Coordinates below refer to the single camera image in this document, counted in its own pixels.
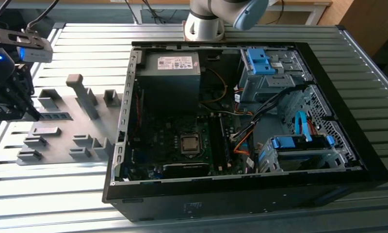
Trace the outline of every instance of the aluminum table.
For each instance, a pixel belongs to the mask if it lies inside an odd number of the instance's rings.
[[[229,41],[310,43],[388,168],[388,79],[346,30],[318,26],[258,26]],[[81,73],[95,94],[124,91],[132,41],[180,41],[181,25],[67,24],[52,30],[51,64],[32,69],[36,93],[65,94],[71,73]],[[19,166],[15,161],[32,123],[0,126],[0,233],[64,232],[382,232],[388,233],[388,183],[324,207],[264,214],[131,223],[101,203],[107,164]]]

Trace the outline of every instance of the black cable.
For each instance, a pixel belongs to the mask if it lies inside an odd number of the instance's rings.
[[[156,11],[151,8],[151,4],[149,4],[149,2],[148,2],[148,0],[143,0],[143,2],[144,2],[144,4],[148,6],[148,8],[149,8],[149,12],[151,12],[151,14],[152,14],[152,17],[153,17],[153,21],[155,21],[155,23],[156,23],[156,19],[160,21],[160,23],[163,23],[164,24],[164,21],[161,20],[161,17],[156,14]]]
[[[125,0],[125,3],[127,3],[127,5],[128,5],[128,8],[129,8],[131,13],[132,13],[133,22],[135,22],[136,24],[140,24],[140,22],[137,21],[137,18],[136,18],[136,16],[135,16],[133,10],[132,10],[132,8],[131,8],[131,5],[129,5],[129,3],[128,3],[128,0]]]
[[[12,0],[5,0],[5,2],[3,3],[1,7],[0,7],[0,16],[8,6],[8,4],[11,4]]]
[[[272,110],[280,101],[280,99],[291,92],[298,90],[304,90],[307,88],[306,84],[296,85],[294,87],[288,87],[287,89],[283,89],[276,95],[274,95],[262,105],[262,107],[256,110],[251,123],[243,128],[243,130],[239,131],[239,133],[235,134],[233,139],[242,136],[246,132],[248,132],[250,129],[255,127],[255,125],[260,121],[260,116],[267,113],[270,110]]]
[[[278,19],[274,20],[272,22],[267,23],[267,24],[272,24],[272,23],[275,23],[275,22],[276,22],[276,24],[278,24],[278,23],[279,23],[279,20],[280,20],[280,18],[282,18],[282,16],[283,16],[283,13],[284,13],[284,0],[282,0],[282,11],[280,11],[280,15],[279,15]]]
[[[169,18],[169,19],[165,21],[167,23],[168,23],[171,20],[172,20],[172,18],[173,18],[173,16],[175,16],[175,13],[176,13],[176,11],[177,11],[177,10],[175,10],[175,11],[173,11],[173,14],[172,14],[171,18]]]
[[[53,10],[56,4],[59,3],[59,0],[55,0],[47,10],[41,13],[41,15],[35,19],[32,22],[27,24],[27,29],[31,29],[43,19],[44,17],[49,14],[51,10]]]

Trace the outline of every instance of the orange wire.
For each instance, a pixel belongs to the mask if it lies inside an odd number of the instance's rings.
[[[246,151],[243,151],[243,150],[236,150],[235,153],[238,153],[238,154],[251,155],[248,152],[246,152]]]
[[[318,131],[315,129],[314,123],[310,120],[307,120],[307,123],[308,123],[308,125],[311,127],[312,134],[318,135]]]
[[[252,129],[252,130],[247,133],[247,135],[244,136],[244,138],[242,139],[242,141],[240,141],[239,144],[236,145],[235,152],[238,151],[238,149],[239,149],[242,143],[244,142],[244,140],[247,139],[247,137],[251,135],[251,133],[252,133],[254,130],[255,130],[255,129]]]
[[[235,113],[243,114],[244,112],[238,111],[239,103],[235,104]],[[247,115],[252,116],[254,113],[251,111],[247,112]]]
[[[223,82],[223,85],[224,85],[224,93],[223,95],[220,96],[219,99],[215,99],[215,100],[205,100],[205,101],[201,101],[200,103],[213,103],[213,102],[217,102],[220,99],[224,98],[225,94],[227,94],[227,84],[225,84],[225,81],[224,79],[221,78],[221,76],[217,74],[217,72],[211,69],[211,68],[207,68],[212,73],[215,73],[215,75],[220,78],[221,82]]]

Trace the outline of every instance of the wire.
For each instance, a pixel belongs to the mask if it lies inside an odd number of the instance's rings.
[[[232,112],[228,112],[228,111],[220,111],[220,110],[212,109],[212,108],[207,107],[204,103],[200,103],[200,104],[211,112],[228,113],[228,114],[235,115],[235,116],[243,116],[243,114],[238,114],[238,113],[232,113]]]
[[[279,15],[278,19],[274,20],[272,22],[267,23],[267,24],[272,24],[272,23],[275,23],[275,22],[276,22],[276,24],[278,24],[278,23],[279,23],[279,20],[280,20],[280,18],[282,18],[282,16],[283,16],[283,13],[284,13],[284,0],[282,0],[282,10],[280,10],[280,15]]]
[[[236,134],[233,134],[232,138],[236,139],[238,137],[240,137],[251,128],[255,127],[255,125],[258,124],[259,120],[260,120],[260,116],[267,113],[271,109],[274,109],[280,101],[280,99],[283,98],[284,95],[287,95],[288,93],[291,93],[292,91],[298,91],[298,90],[304,90],[307,88],[306,84],[300,84],[296,85],[294,87],[288,87],[286,89],[283,89],[276,95],[274,95],[263,104],[262,107],[258,109],[258,111],[255,112],[252,119],[251,119],[251,123],[248,124],[248,126],[239,131]]]
[[[244,112],[239,112],[238,107],[239,107],[239,103],[235,104],[235,113],[244,114]]]
[[[49,14],[51,10],[53,10],[59,0],[55,0],[47,10],[41,13],[41,15],[32,22],[28,23],[27,29],[32,29],[32,27],[44,19],[44,17]]]
[[[217,72],[211,69],[211,68],[205,68],[207,70],[209,70],[212,73],[215,73],[215,75],[219,77],[219,79],[221,80],[221,83],[224,85],[224,93],[223,95],[220,96],[220,98],[215,99],[215,100],[205,100],[205,101],[201,101],[200,103],[213,103],[213,102],[217,102],[220,99],[224,98],[225,94],[227,94],[227,84],[225,84],[225,81],[224,79],[221,78],[221,76],[217,74]]]
[[[243,151],[243,150],[236,150],[235,151],[236,154],[246,154],[246,155],[251,155],[250,152]]]
[[[8,6],[8,4],[11,4],[12,0],[5,0],[5,2],[3,3],[1,7],[0,7],[0,16]]]
[[[310,125],[310,128],[311,128],[311,132],[312,132],[312,134],[314,134],[314,135],[318,135],[318,131],[316,131],[316,129],[315,129],[314,123],[312,123],[310,120],[307,120],[307,123],[308,123],[308,125]]]
[[[163,22],[163,20],[161,20],[161,17],[156,14],[156,11],[151,8],[151,4],[149,4],[149,2],[148,2],[148,0],[143,0],[143,2],[144,2],[144,4],[148,6],[148,8],[149,8],[149,12],[151,12],[151,14],[152,14],[152,17],[153,17],[153,21],[155,21],[155,23],[156,23],[156,19],[160,21],[160,23],[163,23],[164,24],[164,22]]]
[[[172,18],[173,18],[173,16],[175,16],[175,13],[176,13],[176,11],[177,11],[177,10],[175,10],[175,11],[173,11],[173,14],[172,14],[172,16],[171,16],[171,17],[169,17],[169,19],[165,21],[165,23],[168,23],[168,22],[172,20]]]
[[[140,24],[140,22],[137,21],[137,18],[136,18],[136,16],[135,16],[133,10],[132,10],[132,8],[131,8],[131,5],[129,5],[129,3],[128,3],[128,0],[125,0],[125,3],[127,3],[128,8],[129,8],[129,10],[131,10],[131,14],[132,14],[132,17],[133,17],[133,22],[135,22],[136,24]]]
[[[244,138],[240,140],[239,144],[238,144],[236,147],[235,147],[235,153],[238,152],[238,149],[239,149],[242,143],[246,141],[247,137],[251,135],[251,133],[254,132],[254,130],[255,130],[255,129],[252,129],[252,130],[247,133],[247,135],[244,136]]]

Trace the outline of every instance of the blue plastic latch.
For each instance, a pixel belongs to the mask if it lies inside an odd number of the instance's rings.
[[[262,159],[264,158],[264,156],[266,156],[266,151],[263,151],[260,156],[259,156],[259,163],[260,163]]]
[[[279,148],[278,139],[272,139],[272,144],[274,144],[274,148],[278,149]]]
[[[330,145],[331,145],[331,146],[335,146],[335,139],[334,139],[334,137],[332,137],[331,135],[328,135],[328,136],[326,137],[326,139],[328,140]]]
[[[254,68],[254,74],[276,74],[276,70],[270,64],[270,57],[263,49],[248,49],[248,60]]]
[[[300,128],[299,128],[299,120],[302,121],[302,132],[300,132]],[[310,126],[308,126],[308,122],[306,119],[306,113],[303,111],[298,111],[296,115],[295,115],[295,133],[300,134],[303,133],[303,135],[306,136],[306,139],[308,142],[312,141],[312,137],[311,137],[311,132],[310,132]]]
[[[292,137],[278,137],[280,148],[295,148],[295,142]]]

